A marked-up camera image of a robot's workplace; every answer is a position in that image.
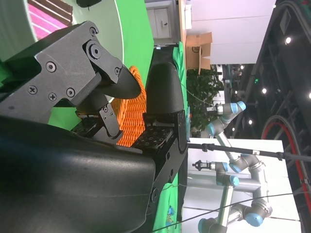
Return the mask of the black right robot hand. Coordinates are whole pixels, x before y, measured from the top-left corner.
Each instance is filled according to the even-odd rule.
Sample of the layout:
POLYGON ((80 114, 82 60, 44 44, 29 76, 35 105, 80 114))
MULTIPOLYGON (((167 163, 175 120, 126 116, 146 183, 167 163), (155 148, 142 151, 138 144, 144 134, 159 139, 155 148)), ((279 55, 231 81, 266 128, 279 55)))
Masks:
POLYGON ((7 61, 0 88, 0 230, 131 233, 154 211, 187 154, 176 67, 153 66, 144 131, 131 146, 107 96, 141 87, 85 21, 53 32, 7 61))

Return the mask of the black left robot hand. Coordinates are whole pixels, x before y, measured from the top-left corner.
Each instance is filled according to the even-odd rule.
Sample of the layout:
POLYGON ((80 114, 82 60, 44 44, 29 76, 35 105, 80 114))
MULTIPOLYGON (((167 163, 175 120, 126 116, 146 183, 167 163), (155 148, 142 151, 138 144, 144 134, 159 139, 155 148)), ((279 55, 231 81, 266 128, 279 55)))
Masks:
POLYGON ((76 0, 76 4, 81 8, 90 9, 91 6, 94 6, 100 3, 102 0, 76 0))

